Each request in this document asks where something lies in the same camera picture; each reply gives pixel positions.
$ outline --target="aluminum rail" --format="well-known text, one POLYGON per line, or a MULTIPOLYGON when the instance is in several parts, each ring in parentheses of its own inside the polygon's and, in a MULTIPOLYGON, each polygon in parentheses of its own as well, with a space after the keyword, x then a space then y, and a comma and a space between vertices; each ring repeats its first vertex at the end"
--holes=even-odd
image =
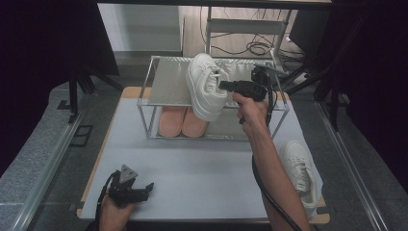
POLYGON ((90 96, 85 95, 81 102, 81 110, 79 114, 71 124, 66 126, 63 135, 60 137, 54 149, 50 153, 45 166, 39 173, 36 183, 31 188, 30 193, 28 194, 13 223, 12 230, 26 230, 30 225, 31 220, 37 211, 38 205, 47 192, 48 186, 64 157, 65 151, 68 148, 76 129, 78 128, 83 117, 88 113, 89 103, 90 96))
POLYGON ((340 159, 344 164, 345 171, 348 174, 348 177, 351 180, 351 183, 354 186, 355 191, 357 192, 358 197, 360 198, 364 209, 369 217, 369 220, 372 224, 373 230, 382 231, 388 230, 388 227, 382 218, 381 212, 378 209, 374 199, 371 196, 370 191, 367 189, 366 185, 364 184, 363 179, 360 176, 360 173, 357 170, 357 167, 354 165, 354 162, 348 153, 347 148, 344 145, 343 139, 340 136, 339 132, 336 132, 331 125, 328 117, 328 113, 324 108, 324 102, 316 102, 318 107, 318 111, 320 114, 321 119, 324 122, 324 125, 329 133, 336 150, 339 154, 340 159))

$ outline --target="white sneaker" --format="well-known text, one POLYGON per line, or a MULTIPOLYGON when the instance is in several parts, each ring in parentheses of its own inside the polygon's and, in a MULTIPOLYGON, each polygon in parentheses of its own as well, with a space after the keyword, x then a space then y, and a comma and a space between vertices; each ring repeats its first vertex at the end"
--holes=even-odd
POLYGON ((227 91, 218 88, 220 81, 228 81, 228 74, 207 54, 192 59, 186 74, 191 102, 197 117, 216 121, 227 101, 227 91))
POLYGON ((289 141, 280 158, 302 200, 308 218, 311 218, 318 208, 318 194, 309 155, 298 141, 289 141))

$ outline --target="metal rack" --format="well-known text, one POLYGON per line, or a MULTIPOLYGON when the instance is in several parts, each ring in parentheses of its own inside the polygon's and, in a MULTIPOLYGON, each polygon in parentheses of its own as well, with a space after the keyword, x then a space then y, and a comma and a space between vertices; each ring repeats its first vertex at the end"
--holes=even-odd
MULTIPOLYGON (((148 138, 190 139, 183 134, 176 138, 165 138, 158 134, 158 123, 162 107, 191 107, 191 95, 186 83, 186 71, 190 62, 191 58, 152 57, 138 100, 142 124, 148 138), (150 81, 153 81, 153 84, 150 95, 146 98, 146 85, 150 81)), ((215 59, 215 62, 229 74, 230 81, 250 81, 251 70, 255 64, 274 66, 271 61, 259 60, 215 59)), ((282 100, 279 100, 273 109, 273 117, 277 119, 277 126, 274 126, 270 131, 272 137, 278 132, 290 109, 277 77, 276 81, 278 83, 276 91, 279 92, 282 100)), ((220 118, 218 121, 209 123, 206 132, 200 139, 246 141, 247 136, 236 118, 237 108, 237 103, 233 101, 231 94, 229 94, 220 118)))

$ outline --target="black curtain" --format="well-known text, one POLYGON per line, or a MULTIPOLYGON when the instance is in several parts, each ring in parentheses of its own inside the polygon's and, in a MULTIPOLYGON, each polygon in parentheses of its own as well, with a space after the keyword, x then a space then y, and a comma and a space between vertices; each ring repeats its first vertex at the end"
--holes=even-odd
POLYGON ((382 1, 343 61, 347 112, 408 192, 408 16, 382 1))
POLYGON ((0 18, 3 174, 40 121, 51 89, 73 68, 118 71, 93 1, 2 1, 0 18))

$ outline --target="white wall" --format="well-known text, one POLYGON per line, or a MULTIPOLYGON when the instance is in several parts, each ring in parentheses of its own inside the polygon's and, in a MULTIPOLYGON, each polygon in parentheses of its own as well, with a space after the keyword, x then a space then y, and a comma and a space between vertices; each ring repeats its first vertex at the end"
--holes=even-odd
POLYGON ((178 7, 98 4, 114 51, 181 51, 178 7))

